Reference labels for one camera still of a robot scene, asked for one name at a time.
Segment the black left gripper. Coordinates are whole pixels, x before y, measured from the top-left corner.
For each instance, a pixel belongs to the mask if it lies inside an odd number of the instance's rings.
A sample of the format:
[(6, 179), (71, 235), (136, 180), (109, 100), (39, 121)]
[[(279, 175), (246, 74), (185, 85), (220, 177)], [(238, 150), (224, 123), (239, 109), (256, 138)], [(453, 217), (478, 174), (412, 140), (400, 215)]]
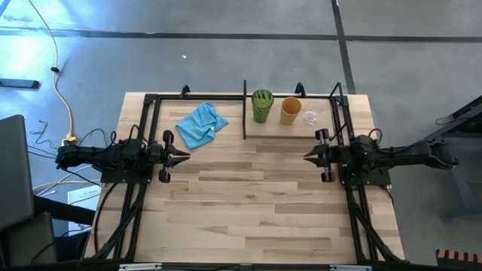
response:
[(163, 132), (164, 145), (158, 144), (157, 142), (151, 144), (151, 163), (154, 165), (163, 165), (163, 168), (159, 171), (158, 175), (158, 179), (162, 183), (170, 183), (169, 166), (175, 167), (190, 159), (190, 157), (169, 157), (170, 154), (173, 156), (190, 156), (189, 153), (176, 149), (172, 145), (173, 141), (173, 133), (170, 130), (165, 130)]

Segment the blue microfibre cloth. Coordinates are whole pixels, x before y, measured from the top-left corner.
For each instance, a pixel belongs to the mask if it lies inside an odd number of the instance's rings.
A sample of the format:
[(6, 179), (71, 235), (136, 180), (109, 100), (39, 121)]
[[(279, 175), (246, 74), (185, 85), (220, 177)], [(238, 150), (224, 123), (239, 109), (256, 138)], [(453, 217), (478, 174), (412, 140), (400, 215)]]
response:
[(216, 133), (228, 124), (213, 104), (204, 102), (180, 120), (175, 128), (188, 149), (192, 150), (213, 141)]

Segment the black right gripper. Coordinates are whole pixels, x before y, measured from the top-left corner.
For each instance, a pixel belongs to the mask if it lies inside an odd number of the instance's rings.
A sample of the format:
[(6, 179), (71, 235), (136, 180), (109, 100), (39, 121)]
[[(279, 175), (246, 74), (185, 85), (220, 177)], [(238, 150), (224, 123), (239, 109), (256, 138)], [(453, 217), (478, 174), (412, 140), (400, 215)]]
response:
[[(321, 174), (322, 182), (333, 182), (335, 181), (335, 175), (331, 165), (339, 162), (338, 147), (329, 145), (331, 139), (326, 128), (317, 130), (316, 138), (319, 140), (319, 145), (316, 145), (308, 154), (304, 155), (306, 157), (305, 160), (324, 169), (324, 172)], [(313, 155), (318, 155), (318, 158), (310, 157)]]

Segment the dark metal side desk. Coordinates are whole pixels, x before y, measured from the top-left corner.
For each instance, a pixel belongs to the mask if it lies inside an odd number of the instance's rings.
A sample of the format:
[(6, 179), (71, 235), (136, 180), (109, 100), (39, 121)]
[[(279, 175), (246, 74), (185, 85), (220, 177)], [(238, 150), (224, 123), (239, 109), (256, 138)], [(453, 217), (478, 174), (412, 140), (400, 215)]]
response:
[(471, 190), (473, 184), (482, 185), (482, 96), (443, 117), (442, 121), (426, 138), (446, 139), (451, 153), (459, 160), (459, 164), (449, 170), (459, 206), (442, 214), (441, 220), (482, 215), (482, 199), (477, 200)]

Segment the white paper box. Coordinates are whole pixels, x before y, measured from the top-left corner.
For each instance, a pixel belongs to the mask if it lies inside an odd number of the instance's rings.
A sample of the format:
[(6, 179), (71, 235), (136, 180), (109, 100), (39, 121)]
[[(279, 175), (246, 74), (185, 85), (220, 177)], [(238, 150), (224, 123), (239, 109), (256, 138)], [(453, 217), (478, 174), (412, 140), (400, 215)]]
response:
[[(84, 209), (96, 211), (99, 203), (99, 197), (102, 189), (97, 186), (84, 187), (68, 192), (68, 204)], [(76, 222), (69, 222), (68, 236), (87, 232), (91, 228), (91, 222), (88, 224), (80, 224)]]

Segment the orange black striped object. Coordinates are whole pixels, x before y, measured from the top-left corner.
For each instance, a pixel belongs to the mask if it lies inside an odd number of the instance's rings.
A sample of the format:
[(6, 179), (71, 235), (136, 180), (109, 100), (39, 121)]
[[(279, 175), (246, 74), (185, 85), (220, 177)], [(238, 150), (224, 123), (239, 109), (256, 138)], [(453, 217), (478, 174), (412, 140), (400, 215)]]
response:
[(460, 269), (463, 271), (482, 271), (482, 255), (479, 254), (437, 249), (435, 256), (439, 267)]

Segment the dark grey chair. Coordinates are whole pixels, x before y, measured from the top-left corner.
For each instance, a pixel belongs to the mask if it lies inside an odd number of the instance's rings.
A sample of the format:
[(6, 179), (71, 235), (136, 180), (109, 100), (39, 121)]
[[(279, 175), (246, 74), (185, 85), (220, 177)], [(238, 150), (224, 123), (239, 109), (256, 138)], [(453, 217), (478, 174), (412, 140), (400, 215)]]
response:
[(23, 116), (0, 120), (0, 259), (7, 266), (57, 262), (52, 217), (35, 209)]

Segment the black aluminium table frame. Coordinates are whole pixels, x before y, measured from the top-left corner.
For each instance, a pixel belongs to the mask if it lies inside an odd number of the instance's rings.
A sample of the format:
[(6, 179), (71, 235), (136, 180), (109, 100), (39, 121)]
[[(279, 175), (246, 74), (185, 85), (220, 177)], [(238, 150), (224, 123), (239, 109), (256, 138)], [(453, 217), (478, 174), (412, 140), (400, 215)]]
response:
[(246, 102), (205, 100), (228, 124), (147, 186), (135, 260), (355, 263), (345, 190), (304, 160), (316, 140), (245, 137)]

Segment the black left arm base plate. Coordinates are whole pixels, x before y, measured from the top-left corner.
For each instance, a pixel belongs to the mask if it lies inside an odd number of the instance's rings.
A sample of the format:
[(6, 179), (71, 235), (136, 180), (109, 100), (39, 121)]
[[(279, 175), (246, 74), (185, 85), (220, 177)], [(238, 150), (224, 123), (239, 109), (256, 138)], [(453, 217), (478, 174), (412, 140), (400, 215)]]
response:
[(153, 166), (144, 169), (105, 169), (102, 170), (102, 183), (147, 184), (153, 175)]

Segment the small clear plastic cup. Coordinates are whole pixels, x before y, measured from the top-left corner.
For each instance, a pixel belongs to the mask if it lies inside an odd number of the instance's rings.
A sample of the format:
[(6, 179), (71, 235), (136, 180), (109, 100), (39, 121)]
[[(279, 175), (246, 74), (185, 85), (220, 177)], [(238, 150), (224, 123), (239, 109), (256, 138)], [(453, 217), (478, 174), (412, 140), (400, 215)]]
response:
[(307, 106), (304, 109), (303, 119), (306, 124), (314, 126), (319, 118), (319, 108)]

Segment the green translucent tall cup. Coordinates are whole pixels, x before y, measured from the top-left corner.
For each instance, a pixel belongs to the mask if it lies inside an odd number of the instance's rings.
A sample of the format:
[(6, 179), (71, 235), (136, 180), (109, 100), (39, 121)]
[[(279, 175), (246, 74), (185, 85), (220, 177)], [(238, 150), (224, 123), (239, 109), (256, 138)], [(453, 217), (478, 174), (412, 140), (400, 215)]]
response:
[(256, 123), (265, 123), (274, 103), (274, 96), (269, 90), (257, 90), (252, 94), (253, 120)]

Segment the orange plastic cup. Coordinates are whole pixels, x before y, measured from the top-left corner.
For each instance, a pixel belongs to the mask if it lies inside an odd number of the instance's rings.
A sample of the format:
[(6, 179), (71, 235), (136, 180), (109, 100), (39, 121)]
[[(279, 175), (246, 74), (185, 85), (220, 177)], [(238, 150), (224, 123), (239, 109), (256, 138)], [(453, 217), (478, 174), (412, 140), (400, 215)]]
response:
[(294, 97), (287, 97), (282, 101), (280, 122), (289, 126), (294, 123), (302, 109), (301, 102)]

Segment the black flat floor bar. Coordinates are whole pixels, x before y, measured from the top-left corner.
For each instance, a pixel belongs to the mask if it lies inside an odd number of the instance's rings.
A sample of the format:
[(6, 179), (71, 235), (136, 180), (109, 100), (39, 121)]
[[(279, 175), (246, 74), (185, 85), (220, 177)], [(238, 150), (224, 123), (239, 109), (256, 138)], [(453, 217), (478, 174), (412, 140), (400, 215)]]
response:
[(0, 87), (38, 89), (40, 82), (35, 80), (0, 78)]

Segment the silver metal bracket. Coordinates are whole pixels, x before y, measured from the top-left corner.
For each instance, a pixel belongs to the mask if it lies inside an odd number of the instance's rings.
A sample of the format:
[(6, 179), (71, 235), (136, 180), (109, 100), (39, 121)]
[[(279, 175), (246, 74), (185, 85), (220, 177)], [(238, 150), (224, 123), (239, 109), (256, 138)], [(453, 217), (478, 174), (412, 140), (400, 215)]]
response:
[(330, 265), (330, 271), (373, 271), (373, 269), (371, 266), (333, 264)]
[(161, 263), (126, 263), (121, 264), (118, 271), (157, 271), (162, 270)]

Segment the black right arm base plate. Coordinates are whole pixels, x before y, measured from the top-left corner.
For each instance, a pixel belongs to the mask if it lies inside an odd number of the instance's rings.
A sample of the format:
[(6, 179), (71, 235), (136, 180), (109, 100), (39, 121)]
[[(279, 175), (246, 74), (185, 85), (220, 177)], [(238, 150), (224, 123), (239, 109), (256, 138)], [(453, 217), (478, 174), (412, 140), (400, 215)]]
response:
[(386, 186), (391, 184), (391, 180), (389, 170), (385, 168), (355, 171), (353, 168), (346, 166), (341, 169), (340, 183), (345, 186), (358, 186), (360, 184)]

